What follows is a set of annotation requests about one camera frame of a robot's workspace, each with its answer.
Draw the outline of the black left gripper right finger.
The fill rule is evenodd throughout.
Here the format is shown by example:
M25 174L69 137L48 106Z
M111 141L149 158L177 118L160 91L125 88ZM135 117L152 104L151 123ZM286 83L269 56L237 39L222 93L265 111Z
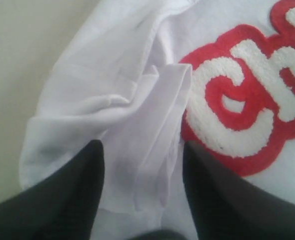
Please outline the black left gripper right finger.
M295 240L295 204L247 182L196 142L184 144L182 166L200 240Z

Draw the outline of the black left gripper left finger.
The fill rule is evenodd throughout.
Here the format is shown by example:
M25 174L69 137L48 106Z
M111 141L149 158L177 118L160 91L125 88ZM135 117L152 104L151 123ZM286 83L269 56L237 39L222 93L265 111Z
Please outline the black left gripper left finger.
M0 240L88 240L105 175L103 144L90 141L55 173L0 203Z

